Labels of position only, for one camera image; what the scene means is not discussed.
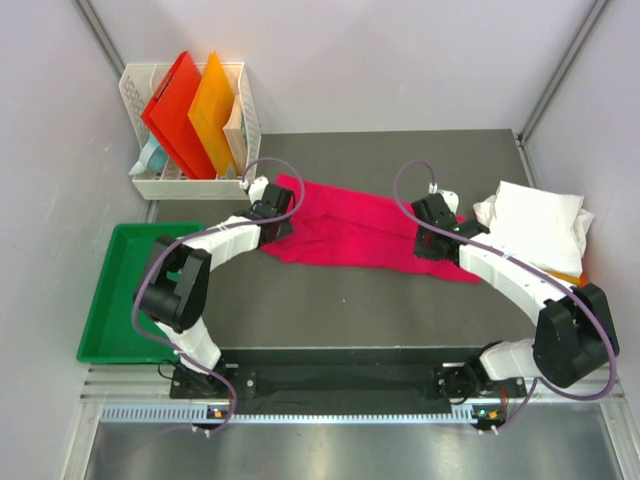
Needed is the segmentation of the magenta t shirt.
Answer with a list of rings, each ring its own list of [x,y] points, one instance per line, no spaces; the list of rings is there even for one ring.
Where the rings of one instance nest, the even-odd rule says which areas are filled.
[[[300,185],[286,174],[279,175],[276,184],[305,196],[290,218],[293,232],[261,248],[283,263],[388,269],[454,283],[481,282],[448,260],[416,257],[418,225],[390,198],[310,181]]]

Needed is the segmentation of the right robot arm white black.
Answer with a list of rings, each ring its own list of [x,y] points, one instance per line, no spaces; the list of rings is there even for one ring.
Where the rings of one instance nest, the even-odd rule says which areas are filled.
[[[479,277],[535,326],[533,337],[491,343],[473,359],[466,380],[474,393],[490,395],[517,377],[538,377],[558,392],[604,365],[616,380],[619,343],[601,288],[572,286],[517,259],[487,227],[459,221],[440,193],[413,202],[407,214],[418,225],[416,256],[449,260]]]

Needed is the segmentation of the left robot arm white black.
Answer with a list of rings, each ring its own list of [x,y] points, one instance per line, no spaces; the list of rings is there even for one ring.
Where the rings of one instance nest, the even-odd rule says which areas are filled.
[[[158,340],[179,356],[178,381],[204,398],[220,395],[227,382],[222,352],[203,320],[210,273],[293,232],[292,190],[261,177],[248,195],[250,207],[224,222],[180,239],[157,238],[133,294],[134,327],[139,314],[154,322],[163,332]]]

